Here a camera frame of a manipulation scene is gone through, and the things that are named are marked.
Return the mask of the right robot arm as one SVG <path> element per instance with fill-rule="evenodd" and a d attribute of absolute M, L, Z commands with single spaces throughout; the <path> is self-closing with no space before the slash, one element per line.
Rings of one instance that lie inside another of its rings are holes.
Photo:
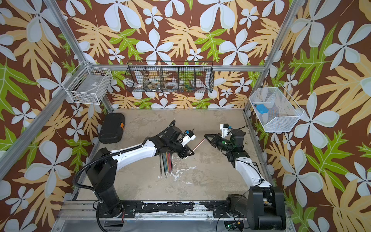
<path fill-rule="evenodd" d="M 245 135 L 242 130 L 231 129 L 226 133 L 204 136 L 212 147 L 227 157 L 248 186 L 244 194 L 227 197 L 227 209 L 233 216 L 245 217 L 251 230 L 284 231 L 287 228 L 284 193 L 263 178 L 254 166 L 244 149 Z"/>

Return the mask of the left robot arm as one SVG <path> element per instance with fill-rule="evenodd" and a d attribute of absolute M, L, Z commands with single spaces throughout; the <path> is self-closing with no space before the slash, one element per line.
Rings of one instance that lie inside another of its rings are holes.
<path fill-rule="evenodd" d="M 159 134 L 147 137 L 142 143 L 109 151 L 102 148 L 95 159 L 79 170 L 72 180 L 75 187 L 91 190 L 98 199 L 98 206 L 104 206 L 106 214 L 117 217 L 124 213 L 123 204 L 114 188 L 116 172 L 140 161 L 165 153 L 176 153 L 180 158 L 194 155 L 187 145 L 196 135 L 192 130 L 182 132 L 173 121 Z"/>

